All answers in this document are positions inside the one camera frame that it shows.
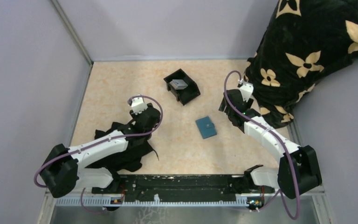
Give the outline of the blue card holder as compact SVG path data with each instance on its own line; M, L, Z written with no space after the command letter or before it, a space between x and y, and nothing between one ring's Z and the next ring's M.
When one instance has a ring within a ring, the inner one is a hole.
M207 139L217 135L215 125L209 116L197 119L195 122L202 139Z

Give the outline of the black card tray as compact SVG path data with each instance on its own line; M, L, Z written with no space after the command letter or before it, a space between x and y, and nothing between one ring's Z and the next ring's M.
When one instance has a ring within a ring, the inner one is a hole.
M178 69L163 79L170 91L182 105L186 105L200 95L198 85L182 69Z

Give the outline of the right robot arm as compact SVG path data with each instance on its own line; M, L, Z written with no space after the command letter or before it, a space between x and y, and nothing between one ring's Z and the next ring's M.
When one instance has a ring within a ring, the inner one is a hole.
M256 110L253 100L244 101L238 89L228 90L219 111L233 126L259 142L277 161L278 168L255 165L244 172L244 187L256 192L261 186L279 189L290 199L296 198L295 186L302 195L322 184L317 154L311 146L300 146L280 135Z

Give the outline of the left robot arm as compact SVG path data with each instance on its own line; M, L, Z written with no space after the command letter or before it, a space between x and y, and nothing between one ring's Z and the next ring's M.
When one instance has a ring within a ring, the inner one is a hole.
M66 196L75 189L92 188L94 194L116 193L121 180L118 172L135 172L142 167L142 157L153 151L148 140L161 121L161 112L151 103L122 124L112 122L107 131L96 130L91 142L53 147L39 172L54 198Z

